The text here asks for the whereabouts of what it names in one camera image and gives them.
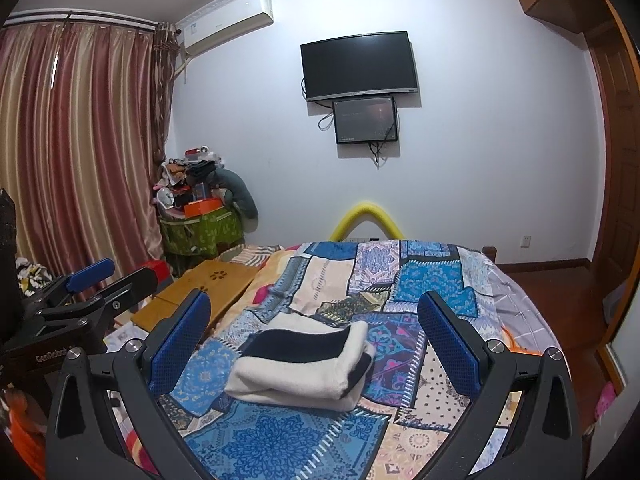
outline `patchwork bedspread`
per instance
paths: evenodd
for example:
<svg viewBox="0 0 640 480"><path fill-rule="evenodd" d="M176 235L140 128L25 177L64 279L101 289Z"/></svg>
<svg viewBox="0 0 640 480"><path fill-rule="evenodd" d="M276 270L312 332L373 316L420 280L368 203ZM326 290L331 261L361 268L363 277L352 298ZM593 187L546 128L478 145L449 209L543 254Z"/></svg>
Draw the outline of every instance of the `patchwork bedspread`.
<svg viewBox="0 0 640 480"><path fill-rule="evenodd" d="M485 340L500 338L514 348L519 338L533 352L557 344L524 300L524 307L502 309L518 311L510 319L532 322L505 326L496 306L510 298L502 276L483 254L437 242L316 242L279 251L194 353L162 406L219 480L411 480L469 404L452 387L418 323L422 293L436 290ZM266 296L253 304L264 285ZM247 338L277 313L293 311L331 326L368 323L376 357L356 410L261 406L225 395L226 377ZM512 394L474 470L493 461L517 403Z"/></svg>

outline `wall-mounted tv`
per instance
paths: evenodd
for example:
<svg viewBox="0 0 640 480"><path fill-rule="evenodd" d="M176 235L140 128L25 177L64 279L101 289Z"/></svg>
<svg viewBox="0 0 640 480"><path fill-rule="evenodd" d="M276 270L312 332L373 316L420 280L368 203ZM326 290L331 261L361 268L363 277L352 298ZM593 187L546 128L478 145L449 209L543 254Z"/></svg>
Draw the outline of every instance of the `wall-mounted tv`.
<svg viewBox="0 0 640 480"><path fill-rule="evenodd" d="M398 140L393 96L367 96L334 101L335 141L393 142Z"/></svg>
<svg viewBox="0 0 640 480"><path fill-rule="evenodd" d="M307 101L418 91L406 31L315 41L300 51Z"/></svg>

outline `orange box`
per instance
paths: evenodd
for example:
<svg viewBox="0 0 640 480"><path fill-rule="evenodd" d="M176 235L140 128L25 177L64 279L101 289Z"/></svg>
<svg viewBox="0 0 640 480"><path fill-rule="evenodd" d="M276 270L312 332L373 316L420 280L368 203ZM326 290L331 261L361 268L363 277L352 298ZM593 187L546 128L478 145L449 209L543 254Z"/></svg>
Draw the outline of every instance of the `orange box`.
<svg viewBox="0 0 640 480"><path fill-rule="evenodd" d="M204 200L196 200L184 206L185 218L191 218L193 216L204 215L205 213L211 213L216 209L222 207L222 200L219 198L206 198Z"/></svg>

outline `air conditioner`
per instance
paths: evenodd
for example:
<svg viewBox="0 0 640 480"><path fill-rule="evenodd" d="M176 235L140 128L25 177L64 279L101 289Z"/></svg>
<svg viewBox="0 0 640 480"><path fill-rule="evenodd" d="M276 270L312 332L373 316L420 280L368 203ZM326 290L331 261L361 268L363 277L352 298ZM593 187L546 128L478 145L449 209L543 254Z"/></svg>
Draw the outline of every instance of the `air conditioner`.
<svg viewBox="0 0 640 480"><path fill-rule="evenodd" d="M185 27L184 49L194 57L271 23L271 0L235 0Z"/></svg>

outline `gray bedsheet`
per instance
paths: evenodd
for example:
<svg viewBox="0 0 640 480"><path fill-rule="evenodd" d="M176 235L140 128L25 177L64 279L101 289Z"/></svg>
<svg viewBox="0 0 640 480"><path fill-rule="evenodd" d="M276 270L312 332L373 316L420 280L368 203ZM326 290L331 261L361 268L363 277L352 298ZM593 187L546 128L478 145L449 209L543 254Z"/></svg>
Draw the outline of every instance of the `gray bedsheet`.
<svg viewBox="0 0 640 480"><path fill-rule="evenodd" d="M489 282L502 325L517 345L540 353L550 346L560 348L555 334L521 286L495 264L490 264Z"/></svg>

